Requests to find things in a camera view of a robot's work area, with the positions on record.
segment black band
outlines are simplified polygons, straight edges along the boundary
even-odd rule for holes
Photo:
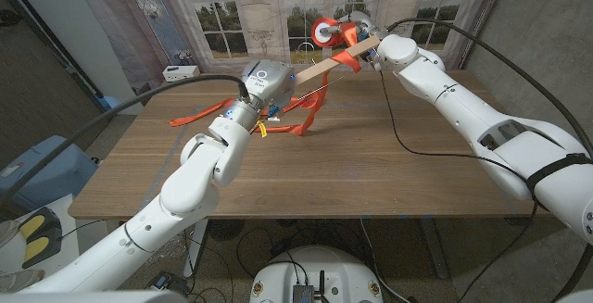
[[[529,191],[531,191],[531,195],[534,195],[536,185],[542,179],[548,177],[556,171],[562,170],[574,164],[593,164],[593,161],[587,158],[585,154],[568,154],[565,158],[546,165],[527,178],[527,188],[529,188]]]

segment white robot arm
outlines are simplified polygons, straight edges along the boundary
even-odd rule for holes
[[[563,129],[502,114],[445,73],[439,56],[409,38],[380,31],[353,11],[359,32],[381,40],[372,63],[389,63],[403,86],[433,104],[463,136],[498,187],[516,199],[536,199],[586,242],[593,244],[593,164],[583,146]],[[328,28],[320,33],[330,33]]]
[[[182,166],[160,194],[70,265],[21,293],[116,289],[175,234],[204,219],[219,201],[214,183],[229,184],[239,172],[260,111],[289,104],[292,71],[280,62],[250,63],[242,75],[249,98],[236,99],[212,122],[208,129],[213,137],[199,134],[186,144]]]

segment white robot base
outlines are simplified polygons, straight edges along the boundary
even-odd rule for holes
[[[307,277],[299,266],[291,262],[291,257],[305,269]],[[298,303],[312,302],[307,297],[311,297],[310,292],[313,291],[314,296],[319,297],[322,272],[325,301],[383,302],[381,286],[374,273],[360,260],[328,246],[301,246],[272,259],[256,275],[249,302],[294,302],[295,298]],[[295,287],[297,274],[300,286]],[[306,278],[309,279],[309,286],[305,285]]]

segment black cable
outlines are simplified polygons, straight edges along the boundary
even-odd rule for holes
[[[392,30],[394,30],[396,28],[397,25],[404,23],[404,22],[411,22],[411,21],[425,21],[425,22],[431,22],[434,24],[446,26],[446,27],[452,29],[453,31],[463,35],[464,37],[474,41],[476,44],[479,44],[485,50],[487,50],[492,55],[497,57],[500,61],[502,61],[504,64],[509,66],[511,69],[515,70],[526,81],[528,81],[531,85],[533,85],[533,87],[535,87],[536,90],[538,90],[543,96],[545,96],[548,99],[548,101],[555,108],[557,108],[561,112],[561,114],[568,120],[568,123],[570,123],[571,127],[573,127],[574,131],[576,132],[576,136],[583,144],[583,147],[587,150],[589,156],[593,158],[593,145],[591,144],[591,141],[589,140],[587,134],[585,133],[585,130],[583,130],[583,127],[581,126],[581,124],[578,123],[578,121],[573,116],[573,114],[568,110],[568,108],[566,108],[566,106],[560,100],[558,100],[558,98],[556,98],[556,96],[554,96],[550,91],[548,91],[548,89],[546,89],[541,83],[536,81],[536,79],[534,79],[531,75],[529,75],[525,70],[519,68],[519,66],[514,64],[508,58],[504,57],[496,49],[492,48],[490,45],[486,44],[482,40],[471,35],[469,32],[466,32],[466,31],[458,28],[457,26],[447,23],[446,21],[443,21],[443,20],[418,19],[418,18],[402,19],[402,20],[396,21],[395,23],[389,25],[389,27],[387,27],[387,31],[391,32]]]
[[[309,276],[307,275],[307,271],[305,271],[305,268],[298,262],[295,262],[292,260],[279,260],[279,261],[268,262],[268,264],[266,266],[275,265],[275,264],[279,264],[279,263],[286,263],[286,262],[291,263],[293,265],[297,265],[305,273],[305,285],[309,285]]]
[[[540,84],[538,81],[536,81],[536,79],[534,79],[531,75],[529,75],[523,69],[519,68],[519,66],[514,64],[508,58],[504,57],[501,53],[499,53],[496,49],[492,48],[490,45],[484,43],[482,40],[476,38],[475,36],[471,35],[467,31],[464,31],[464,30],[460,29],[459,27],[457,27],[453,24],[449,24],[442,20],[418,19],[418,18],[402,19],[402,20],[396,21],[395,23],[391,24],[387,28],[387,31],[391,32],[392,30],[394,30],[396,28],[397,25],[404,23],[404,22],[411,22],[411,21],[426,21],[426,22],[431,22],[434,24],[446,26],[446,27],[452,29],[453,31],[463,35],[464,37],[474,41],[476,44],[482,46],[485,50],[490,52],[490,54],[494,55],[500,61],[502,61],[504,64],[509,66],[511,69],[515,70],[526,81],[528,81],[533,87],[535,87],[536,90],[538,90],[543,96],[545,96],[548,99],[548,101],[555,108],[557,108],[561,112],[561,114],[568,120],[568,123],[571,125],[571,127],[573,127],[574,132],[576,133],[576,136],[581,141],[581,144],[583,145],[585,150],[588,152],[589,157],[593,158],[593,145],[591,144],[591,141],[589,140],[587,134],[583,130],[583,127],[580,125],[580,123],[578,123],[578,121],[573,116],[573,114],[568,110],[568,108],[566,108],[561,103],[561,101],[558,100],[558,98],[556,98],[542,84]],[[568,279],[568,281],[566,282],[566,284],[564,285],[562,290],[559,292],[559,294],[556,297],[554,297],[554,299],[559,298],[562,294],[570,293],[570,291],[572,291],[576,287],[576,284],[578,284],[578,282],[581,279],[581,276],[583,275],[584,271],[582,271],[582,270],[587,267],[587,265],[591,262],[592,258],[593,258],[593,246],[591,244],[587,244],[587,246],[585,247],[585,250],[583,251],[583,255],[581,256],[581,259],[576,264],[573,274]]]
[[[295,268],[295,274],[296,274],[296,284],[300,284],[300,280],[298,279],[298,271],[297,271],[297,265],[295,264],[295,260],[293,259],[293,256],[290,255],[288,250],[286,250],[286,254],[288,255],[288,258],[290,258],[291,261],[293,262],[293,267]]]
[[[585,246],[585,250],[583,251],[581,259],[578,261],[576,267],[574,268],[573,274],[568,279],[568,282],[564,285],[564,287],[558,293],[558,295],[556,295],[554,299],[552,299],[552,302],[556,302],[557,300],[561,299],[562,297],[565,297],[573,291],[573,289],[576,287],[576,284],[578,284],[578,281],[581,279],[581,276],[583,276],[583,273],[587,269],[587,266],[591,261],[592,257],[593,246],[591,244],[587,244],[587,246]]]
[[[266,230],[266,229],[264,229],[264,228],[254,228],[254,229],[251,229],[251,230],[249,230],[249,231],[248,231],[248,232],[246,232],[244,235],[242,235],[242,236],[241,236],[241,238],[239,238],[239,241],[237,242],[237,246],[236,246],[236,248],[235,248],[235,250],[234,250],[234,254],[237,256],[237,261],[239,262],[239,265],[241,265],[241,268],[243,269],[243,271],[245,271],[245,272],[246,272],[246,273],[247,273],[249,276],[251,276],[251,278],[252,278],[252,279],[255,279],[256,275],[255,275],[255,274],[253,274],[251,271],[249,271],[249,270],[247,269],[247,267],[245,266],[245,264],[243,263],[243,261],[241,261],[241,257],[239,256],[239,247],[241,246],[241,242],[243,242],[243,239],[244,239],[244,238],[245,238],[245,237],[246,237],[248,234],[251,234],[251,233],[253,233],[253,232],[255,232],[255,231],[258,231],[258,230],[261,230],[261,231],[265,232],[265,233],[268,235],[268,239],[270,240],[270,246],[271,246],[271,247],[274,247],[274,243],[273,243],[273,241],[271,240],[271,235],[270,235],[270,232],[269,232],[269,231],[267,231],[267,230]]]
[[[423,155],[423,156],[441,156],[441,157],[459,157],[459,158],[475,158],[475,159],[480,159],[480,160],[485,160],[487,162],[496,164],[498,166],[500,166],[501,168],[508,170],[509,172],[511,172],[512,174],[516,175],[517,177],[519,177],[521,180],[523,180],[524,182],[526,182],[526,179],[520,175],[519,173],[517,173],[516,171],[514,171],[513,169],[507,167],[506,165],[503,165],[501,163],[496,162],[495,160],[489,159],[489,158],[483,158],[483,157],[479,157],[479,156],[474,156],[474,155],[464,155],[464,154],[441,154],[441,153],[425,153],[425,152],[420,152],[420,151],[414,151],[411,150],[410,148],[408,148],[406,145],[403,144],[403,142],[401,142],[401,140],[399,139],[399,135],[397,134],[397,128],[396,128],[396,120],[394,118],[393,115],[393,109],[391,109],[391,103],[389,102],[389,96],[387,95],[387,90],[385,88],[385,78],[383,77],[383,73],[381,72],[381,83],[383,84],[383,90],[385,92],[385,99],[387,101],[387,107],[389,108],[389,114],[391,115],[391,120],[393,121],[393,132],[396,135],[397,141],[399,142],[399,144],[406,149],[407,151],[411,152],[412,154],[416,154],[416,155]],[[529,221],[528,223],[523,227],[523,229],[521,230],[521,232],[515,237],[515,239],[512,240],[512,242],[510,244],[507,245],[507,247],[505,247],[500,253],[498,253],[494,258],[492,258],[492,260],[490,260],[490,262],[488,262],[486,264],[486,266],[482,269],[482,271],[480,271],[474,278],[473,280],[470,282],[470,285],[468,285],[467,289],[465,289],[465,292],[463,293],[463,295],[460,297],[460,299],[457,301],[458,303],[461,302],[461,300],[467,295],[467,293],[469,292],[470,288],[472,288],[472,285],[480,278],[480,276],[482,276],[482,274],[484,274],[484,272],[494,263],[496,262],[498,259],[500,259],[500,257],[502,255],[504,255],[512,246],[515,245],[515,243],[517,241],[519,241],[519,239],[521,239],[521,237],[525,234],[525,232],[527,231],[527,229],[529,228],[529,226],[531,226],[531,223],[534,220],[534,217],[536,215],[536,211],[537,211],[537,200],[534,200],[534,208],[531,212],[531,216],[529,217]]]
[[[88,222],[88,223],[86,223],[86,224],[83,224],[83,225],[81,225],[81,226],[79,226],[79,227],[76,227],[76,228],[74,228],[74,229],[70,230],[69,232],[67,232],[66,234],[62,235],[61,237],[59,237],[59,240],[61,241],[62,239],[64,239],[64,237],[66,237],[66,236],[67,236],[67,235],[69,235],[69,234],[72,234],[72,233],[74,233],[75,231],[77,231],[77,230],[81,229],[82,227],[85,227],[85,226],[87,226],[87,225],[91,225],[91,224],[93,224],[93,223],[97,223],[97,222],[99,222],[99,221],[104,221],[104,220],[96,220],[96,221],[92,221],[92,222]]]
[[[387,88],[385,87],[385,78],[383,77],[383,72],[382,71],[379,71],[379,72],[381,73],[381,83],[383,85],[383,91],[385,93],[385,100],[387,101],[387,107],[389,108],[389,115],[391,116],[391,120],[392,120],[393,132],[396,135],[397,141],[399,142],[399,144],[404,149],[406,149],[408,152],[410,152],[412,154],[415,154],[415,155],[480,159],[480,160],[483,160],[483,161],[487,161],[488,163],[492,163],[494,165],[500,166],[502,169],[507,170],[510,173],[512,173],[515,176],[517,176],[524,183],[527,183],[527,180],[521,174],[519,174],[517,171],[509,168],[508,166],[506,166],[504,164],[498,163],[497,161],[492,160],[490,158],[483,158],[483,157],[480,157],[480,156],[467,155],[467,154],[426,153],[426,152],[422,152],[422,151],[412,150],[412,149],[408,148],[406,145],[404,145],[404,143],[401,142],[401,140],[399,139],[399,135],[397,134],[396,119],[395,119],[395,117],[393,115],[393,109],[391,108],[391,103],[389,102],[389,96],[387,95]]]
[[[534,222],[534,217],[536,216],[536,213],[537,213],[537,202],[534,202],[534,208],[531,211],[531,215],[529,216],[529,220],[528,220],[527,224],[523,227],[523,229],[519,232],[519,234],[517,234],[515,239],[513,239],[512,242],[507,245],[507,247],[505,247],[502,251],[500,251],[494,258],[492,258],[490,260],[490,262],[488,262],[485,265],[485,267],[477,275],[475,275],[473,280],[470,282],[470,285],[468,285],[467,288],[465,289],[465,291],[463,292],[463,295],[461,295],[460,299],[457,300],[457,303],[460,303],[461,300],[467,295],[467,293],[470,291],[470,288],[472,288],[472,285],[475,284],[476,281],[478,281],[480,276],[482,276],[482,274],[484,274],[486,272],[486,270],[490,266],[492,266],[493,263],[495,263],[498,259],[500,259],[500,257],[502,257],[502,255],[507,253],[507,251],[509,251],[509,249],[511,249],[511,247],[514,246],[515,243],[517,243],[519,241],[519,239],[521,239],[521,237],[523,237],[523,235],[525,234],[527,229]]]
[[[160,86],[156,89],[147,91],[143,94],[137,95],[136,97],[126,100],[125,102],[117,105],[116,107],[112,108],[111,110],[99,115],[98,117],[94,118],[93,120],[87,122],[82,128],[80,128],[77,132],[75,132],[70,138],[66,139],[56,148],[54,148],[49,154],[45,155],[40,161],[38,161],[30,170],[28,170],[25,174],[23,174],[10,188],[6,190],[5,193],[0,196],[0,205],[7,202],[19,189],[25,185],[32,177],[34,177],[40,170],[42,170],[45,165],[49,164],[57,155],[59,155],[62,151],[66,150],[70,145],[74,143],[76,139],[78,139],[81,135],[88,132],[91,128],[93,128],[98,122],[109,119],[116,115],[117,113],[121,112],[122,110],[137,104],[147,98],[152,97],[153,95],[160,94],[163,91],[167,91],[169,89],[186,85],[193,82],[203,82],[203,81],[214,81],[214,80],[225,80],[225,81],[232,81],[236,82],[239,85],[239,93],[241,97],[249,97],[249,93],[243,81],[241,79],[236,78],[234,76],[229,75],[203,75],[203,76],[195,76],[189,77],[186,79],[182,79],[179,81],[171,82],[169,84]]]
[[[210,251],[210,252],[212,252],[212,253],[216,254],[216,255],[217,255],[217,256],[219,256],[219,258],[222,260],[222,263],[224,264],[224,267],[226,267],[226,271],[229,273],[229,279],[231,280],[231,303],[233,303],[233,299],[234,299],[234,282],[233,282],[233,276],[231,275],[231,268],[229,267],[229,264],[226,262],[226,259],[225,259],[225,258],[224,258],[224,257],[223,257],[223,256],[222,256],[222,255],[221,255],[219,252],[217,252],[216,250],[214,250],[214,249],[212,249],[212,248],[210,248],[210,247],[208,247],[208,246],[205,246],[205,245],[203,245],[203,244],[201,244],[201,243],[198,243],[197,241],[193,240],[193,239],[192,239],[192,238],[190,238],[190,237],[187,237],[187,236],[186,236],[185,238],[187,238],[187,239],[189,239],[190,241],[192,241],[192,242],[194,242],[194,243],[196,243],[196,244],[198,244],[198,245],[200,245],[200,246],[204,247],[206,250],[208,250],[208,251]]]
[[[202,296],[202,294],[204,294],[204,293],[205,293],[205,292],[207,292],[208,290],[214,290],[214,291],[218,292],[219,294],[221,294],[221,295],[222,295],[222,298],[224,298],[224,302],[225,302],[225,303],[227,302],[227,300],[226,300],[226,296],[225,296],[225,295],[222,293],[222,291],[221,291],[219,288],[214,288],[214,287],[210,287],[210,288],[206,288],[206,289],[202,290],[201,292],[199,292],[199,293],[197,294],[197,297],[196,297],[196,298],[200,297],[200,298],[202,298],[202,299],[204,300],[204,302],[206,302],[206,299],[205,299],[205,298]]]
[[[189,289],[190,294],[194,292],[196,288],[196,268],[192,265],[192,256],[189,255],[189,246],[187,245],[187,233],[183,230],[183,241],[185,242],[185,250],[187,251],[187,261],[189,261],[189,268],[192,270],[192,287]]]

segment label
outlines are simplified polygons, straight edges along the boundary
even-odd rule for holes
[[[263,92],[263,89],[265,89],[267,85],[268,81],[255,75],[250,75],[247,78],[247,82],[245,82],[245,86],[247,87],[250,93],[261,94]]]
[[[14,172],[14,171],[18,170],[18,169],[19,169],[21,166],[23,166],[23,165],[25,165],[25,163],[23,163],[23,162],[20,162],[19,164],[15,165],[15,166],[13,166],[13,167],[6,168],[6,169],[4,170],[4,172],[2,172],[2,175],[1,175],[1,176],[2,176],[2,178],[6,178],[7,176],[11,175],[11,174],[12,174],[12,172]]]

